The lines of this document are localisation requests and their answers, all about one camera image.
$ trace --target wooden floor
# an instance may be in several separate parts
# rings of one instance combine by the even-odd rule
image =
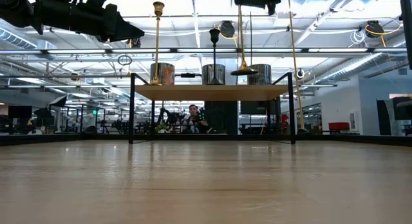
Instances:
[[[82,141],[0,147],[0,223],[412,223],[412,148]]]

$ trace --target metal canister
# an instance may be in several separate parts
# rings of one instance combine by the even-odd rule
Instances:
[[[174,85],[174,66],[169,63],[158,63],[158,80],[164,86]],[[155,77],[156,63],[150,65],[150,81]]]
[[[222,64],[216,64],[216,79],[219,84],[225,85],[226,67]],[[201,82],[203,85],[212,83],[214,77],[213,64],[207,64],[201,67]]]
[[[271,85],[272,83],[272,67],[268,64],[255,64],[249,68],[257,71],[255,75],[247,76],[248,85]]]

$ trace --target person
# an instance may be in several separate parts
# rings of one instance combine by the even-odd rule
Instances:
[[[199,120],[198,107],[194,104],[189,106],[190,117],[185,120],[185,123],[189,125],[186,130],[190,129],[191,133],[206,133],[209,129],[209,125],[206,120]]]

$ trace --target shelf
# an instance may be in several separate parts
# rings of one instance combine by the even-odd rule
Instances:
[[[286,93],[288,86],[135,86],[136,93],[156,101],[268,101]]]

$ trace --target brass lamp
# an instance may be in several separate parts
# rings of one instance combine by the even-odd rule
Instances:
[[[242,27],[242,11],[240,5],[239,7],[239,36],[240,36],[240,50],[241,50],[241,56],[242,56],[242,63],[241,66],[239,67],[239,70],[233,71],[231,75],[233,76],[243,76],[243,75],[254,75],[257,74],[258,72],[250,69],[245,61],[245,51],[244,51],[244,45],[243,45],[243,27]]]
[[[153,80],[150,82],[150,85],[154,86],[160,86],[161,84],[159,83],[159,78],[158,78],[158,71],[159,71],[159,65],[158,65],[158,60],[159,60],[159,22],[160,22],[160,17],[163,15],[163,8],[165,5],[162,2],[154,2],[154,14],[156,15],[156,70],[154,71],[154,77]]]

